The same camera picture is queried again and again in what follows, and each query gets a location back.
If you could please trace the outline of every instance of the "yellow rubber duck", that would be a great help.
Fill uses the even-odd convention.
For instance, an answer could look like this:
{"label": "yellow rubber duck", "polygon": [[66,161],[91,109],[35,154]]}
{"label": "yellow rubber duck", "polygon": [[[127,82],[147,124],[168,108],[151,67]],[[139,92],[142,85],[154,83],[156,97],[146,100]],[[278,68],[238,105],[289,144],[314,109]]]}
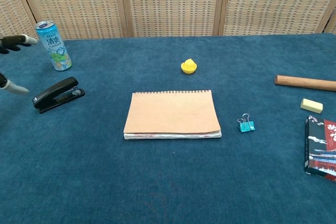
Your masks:
{"label": "yellow rubber duck", "polygon": [[192,59],[187,59],[185,62],[181,64],[182,71],[191,74],[195,72],[197,68],[197,64]]}

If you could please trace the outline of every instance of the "brown notebook cover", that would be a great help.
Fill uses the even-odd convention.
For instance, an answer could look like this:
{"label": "brown notebook cover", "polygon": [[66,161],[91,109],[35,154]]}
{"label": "brown notebook cover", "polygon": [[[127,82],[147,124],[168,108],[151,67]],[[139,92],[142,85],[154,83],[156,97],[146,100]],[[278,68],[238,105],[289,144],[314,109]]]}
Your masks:
{"label": "brown notebook cover", "polygon": [[164,138],[176,138],[220,130],[211,90],[163,91],[132,94],[124,133],[164,133],[175,135]]}

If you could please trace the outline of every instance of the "stapler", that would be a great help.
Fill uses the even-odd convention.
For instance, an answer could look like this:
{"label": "stapler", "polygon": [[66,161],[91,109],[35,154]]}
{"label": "stapler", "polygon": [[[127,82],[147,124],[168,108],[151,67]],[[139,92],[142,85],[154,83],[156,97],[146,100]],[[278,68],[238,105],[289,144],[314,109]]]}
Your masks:
{"label": "stapler", "polygon": [[75,77],[69,77],[57,82],[50,88],[33,98],[33,105],[40,109],[40,114],[58,107],[62,104],[75,100],[85,95],[83,89],[77,88],[78,81]]}

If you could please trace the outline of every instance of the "rolling pin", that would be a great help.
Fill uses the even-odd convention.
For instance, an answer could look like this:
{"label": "rolling pin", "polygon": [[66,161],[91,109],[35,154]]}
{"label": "rolling pin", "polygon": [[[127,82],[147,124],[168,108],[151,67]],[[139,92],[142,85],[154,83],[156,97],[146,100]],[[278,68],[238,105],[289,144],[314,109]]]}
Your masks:
{"label": "rolling pin", "polygon": [[336,81],[325,81],[318,79],[278,75],[275,77],[274,83],[277,85],[336,91]]}

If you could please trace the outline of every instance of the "notebook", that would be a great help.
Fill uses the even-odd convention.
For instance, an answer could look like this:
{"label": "notebook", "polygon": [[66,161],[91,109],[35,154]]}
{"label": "notebook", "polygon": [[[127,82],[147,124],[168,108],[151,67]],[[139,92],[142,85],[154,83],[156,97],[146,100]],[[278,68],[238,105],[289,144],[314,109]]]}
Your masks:
{"label": "notebook", "polygon": [[211,90],[132,94],[125,139],[221,136]]}

